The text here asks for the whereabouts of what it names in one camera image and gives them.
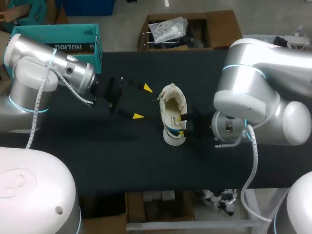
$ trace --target white robotic arm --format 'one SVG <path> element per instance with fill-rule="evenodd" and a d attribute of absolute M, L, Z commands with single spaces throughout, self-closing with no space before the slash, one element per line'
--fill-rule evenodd
<path fill-rule="evenodd" d="M 290 50 L 255 39 L 241 39 L 229 49 L 218 90 L 212 130 L 234 143 L 246 124 L 257 142 L 300 145 L 311 134 L 311 114 L 297 101 L 285 101 L 268 80 L 312 97 L 312 53 Z"/>

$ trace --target plastic bag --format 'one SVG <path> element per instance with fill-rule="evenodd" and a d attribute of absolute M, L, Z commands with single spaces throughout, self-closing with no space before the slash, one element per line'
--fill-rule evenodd
<path fill-rule="evenodd" d="M 153 34 L 155 44 L 158 44 L 184 36 L 187 25 L 187 19 L 179 17 L 161 23 L 149 24 L 148 26 Z"/>
<path fill-rule="evenodd" d="M 237 198 L 236 189 L 225 189 L 218 191 L 201 190 L 196 194 L 202 198 L 208 206 L 213 206 L 215 210 L 222 210 L 229 216 L 234 215 L 235 200 Z"/>

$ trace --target cable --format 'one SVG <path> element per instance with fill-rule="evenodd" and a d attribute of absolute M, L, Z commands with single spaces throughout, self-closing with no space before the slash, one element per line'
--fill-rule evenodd
<path fill-rule="evenodd" d="M 55 75 L 64 82 L 64 84 L 66 85 L 66 87 L 74 94 L 75 97 L 77 97 L 80 101 L 88 104 L 88 105 L 94 105 L 94 103 L 92 101 L 88 101 L 84 98 L 82 98 L 72 87 L 71 85 L 65 80 L 65 78 L 54 68 L 51 68 L 51 71 L 53 71 L 55 73 Z"/>
<path fill-rule="evenodd" d="M 38 91 L 38 94 L 36 97 L 36 104 L 35 104 L 35 108 L 34 108 L 33 121 L 32 121 L 31 130 L 30 130 L 30 136 L 29 136 L 29 139 L 28 139 L 28 142 L 26 145 L 26 149 L 30 149 L 31 144 L 33 143 L 34 135 L 36 132 L 37 120 L 38 120 L 38 110 L 39 110 L 40 100 L 41 100 L 44 85 L 45 85 L 47 78 L 48 78 L 49 69 L 50 69 L 50 64 L 45 69 L 44 77 L 43 77 L 43 80 L 41 82 L 41 85 L 40 85 L 40 88 L 39 88 L 39 91 Z"/>
<path fill-rule="evenodd" d="M 257 172 L 257 168 L 258 168 L 258 147 L 257 147 L 257 141 L 255 139 L 255 135 L 254 135 L 254 129 L 252 128 L 251 125 L 247 125 L 247 128 L 249 130 L 249 133 L 251 135 L 251 139 L 252 139 L 252 144 L 253 144 L 253 169 L 252 169 L 252 172 L 250 173 L 250 176 L 249 178 L 247 179 L 245 185 L 243 186 L 242 188 L 242 192 L 240 194 L 240 200 L 242 202 L 242 205 L 243 207 L 247 210 L 248 213 L 254 215 L 255 217 L 263 220 L 263 221 L 267 221 L 267 222 L 271 222 L 272 220 L 271 219 L 268 219 L 268 218 L 265 218 L 265 217 L 262 217 L 261 215 L 259 214 L 256 214 L 254 211 L 252 211 L 248 205 L 246 204 L 246 201 L 245 201 L 245 192 L 246 192 L 246 189 L 249 187 L 250 183 L 252 182 L 252 180 L 254 179 L 254 176 Z"/>
<path fill-rule="evenodd" d="M 216 148 L 235 147 L 235 146 L 237 146 L 237 145 L 239 145 L 239 144 L 241 143 L 242 138 L 243 138 L 243 134 L 241 134 L 241 135 L 237 138 L 236 142 L 234 142 L 233 144 L 219 144 L 219 145 L 215 145 L 214 147 L 216 147 Z"/>

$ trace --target shoe insole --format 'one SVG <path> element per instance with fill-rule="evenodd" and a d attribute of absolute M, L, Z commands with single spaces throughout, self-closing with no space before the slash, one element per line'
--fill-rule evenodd
<path fill-rule="evenodd" d="M 183 122 L 181 121 L 181 111 L 177 101 L 172 98 L 166 103 L 165 124 L 171 131 L 181 131 Z"/>

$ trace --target blue bin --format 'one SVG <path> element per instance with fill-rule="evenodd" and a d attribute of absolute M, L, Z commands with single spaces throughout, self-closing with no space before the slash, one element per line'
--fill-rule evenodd
<path fill-rule="evenodd" d="M 72 56 L 79 61 L 90 63 L 95 72 L 101 74 L 103 51 L 98 24 L 15 26 L 11 37 L 17 33 L 45 44 L 60 43 L 66 46 L 67 43 L 94 43 L 94 54 Z M 12 69 L 6 69 L 12 78 Z"/>
<path fill-rule="evenodd" d="M 58 0 L 63 3 L 68 16 L 110 16 L 114 0 Z"/>

